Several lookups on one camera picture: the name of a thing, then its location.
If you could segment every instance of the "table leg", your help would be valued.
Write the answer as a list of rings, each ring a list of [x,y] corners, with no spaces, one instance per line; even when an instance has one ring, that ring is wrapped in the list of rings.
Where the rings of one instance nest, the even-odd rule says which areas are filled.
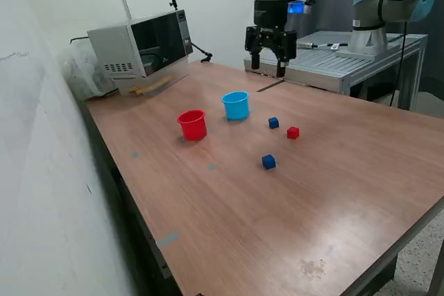
[[[444,295],[444,243],[441,245],[438,261],[436,262],[435,272],[433,273],[432,283],[430,284],[427,296]]]
[[[404,59],[398,99],[398,108],[400,109],[410,111],[415,109],[424,54],[424,50],[421,50],[419,53]]]

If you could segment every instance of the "blue tape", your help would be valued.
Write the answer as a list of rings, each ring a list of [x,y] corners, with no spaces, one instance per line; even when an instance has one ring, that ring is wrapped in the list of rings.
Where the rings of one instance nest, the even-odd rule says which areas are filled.
[[[156,242],[156,245],[158,248],[167,246],[168,244],[176,241],[179,238],[179,235],[177,232],[172,233],[171,235],[161,239],[160,241]]]

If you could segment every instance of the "table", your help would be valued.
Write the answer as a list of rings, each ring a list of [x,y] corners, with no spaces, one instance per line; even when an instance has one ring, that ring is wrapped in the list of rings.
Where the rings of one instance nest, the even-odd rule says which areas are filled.
[[[299,41],[315,44],[348,43],[351,36],[352,33],[347,32],[318,31],[300,38]],[[399,36],[400,34],[387,34],[389,41]],[[298,57],[289,62],[285,80],[349,96],[353,86],[376,76],[400,61],[402,38],[392,44],[395,47],[389,49],[381,59],[376,60],[337,57],[336,51],[333,50],[298,49]],[[404,52],[406,62],[402,67],[398,99],[400,109],[415,108],[426,45],[427,35],[407,35]],[[244,59],[246,71],[272,76],[276,73],[277,63],[275,55],[268,49],[261,52],[258,70],[251,69],[250,57]]]
[[[88,103],[183,295],[357,295],[443,208],[444,121],[288,82],[257,92],[276,81],[221,65],[190,70],[154,98]],[[232,90],[250,92],[243,122],[224,118]],[[209,134],[184,142],[176,118],[194,108]],[[262,168],[267,154],[276,169]],[[437,269],[431,295],[442,280]]]

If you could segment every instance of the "floor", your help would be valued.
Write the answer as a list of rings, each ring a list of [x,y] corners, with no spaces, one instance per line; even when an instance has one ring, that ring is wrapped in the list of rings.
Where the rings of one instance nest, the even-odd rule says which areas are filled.
[[[389,102],[389,96],[379,101],[387,105]],[[419,93],[416,111],[444,119],[444,101],[428,93]],[[444,211],[435,217],[400,253],[395,279],[385,285],[376,296],[425,295],[432,280],[443,239]]]

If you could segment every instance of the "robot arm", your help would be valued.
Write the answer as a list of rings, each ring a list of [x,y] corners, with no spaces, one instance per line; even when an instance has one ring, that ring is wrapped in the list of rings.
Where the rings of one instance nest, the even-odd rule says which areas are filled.
[[[351,53],[376,55],[387,49],[385,23],[424,19],[435,0],[354,0]]]
[[[434,0],[355,0],[353,34],[349,51],[379,53],[386,49],[386,22],[419,21],[432,9]],[[259,68],[263,48],[277,58],[277,77],[285,75],[288,61],[296,58],[296,26],[309,13],[305,0],[255,0],[255,26],[247,27],[245,50],[252,58],[252,69]]]
[[[288,61],[296,58],[296,22],[304,14],[305,0],[255,0],[256,26],[247,27],[245,50],[251,54],[253,69],[259,68],[263,48],[277,58],[277,77],[285,75]]]

